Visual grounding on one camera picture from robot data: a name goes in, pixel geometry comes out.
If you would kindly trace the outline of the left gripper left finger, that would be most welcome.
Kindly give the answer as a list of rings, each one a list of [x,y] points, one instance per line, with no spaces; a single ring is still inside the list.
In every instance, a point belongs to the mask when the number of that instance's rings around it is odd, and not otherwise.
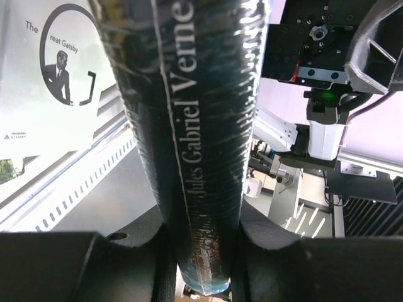
[[[176,260],[151,208],[122,229],[1,234],[2,301],[173,301]]]

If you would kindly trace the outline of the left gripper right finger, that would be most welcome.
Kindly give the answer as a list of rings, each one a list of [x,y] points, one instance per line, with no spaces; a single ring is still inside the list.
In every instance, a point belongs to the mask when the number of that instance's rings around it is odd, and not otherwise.
[[[302,238],[243,202],[233,301],[402,301],[402,239]]]

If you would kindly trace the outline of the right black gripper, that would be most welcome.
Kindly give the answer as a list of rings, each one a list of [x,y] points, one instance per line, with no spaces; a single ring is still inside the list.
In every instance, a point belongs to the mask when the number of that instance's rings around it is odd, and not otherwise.
[[[402,1],[282,4],[268,30],[264,78],[324,90],[402,91]]]

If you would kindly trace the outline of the blue Jules Verne book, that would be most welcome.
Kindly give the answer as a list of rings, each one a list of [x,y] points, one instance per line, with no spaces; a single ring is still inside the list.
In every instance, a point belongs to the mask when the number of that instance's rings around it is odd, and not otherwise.
[[[187,285],[229,286],[268,1],[90,1]]]

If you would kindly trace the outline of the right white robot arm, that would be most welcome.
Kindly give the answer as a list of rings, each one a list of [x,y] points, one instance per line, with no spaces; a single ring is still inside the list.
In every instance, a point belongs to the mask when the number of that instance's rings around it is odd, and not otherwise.
[[[402,91],[402,2],[285,1],[262,76],[307,88],[308,125],[259,116],[257,135],[282,159],[334,162],[351,112]]]

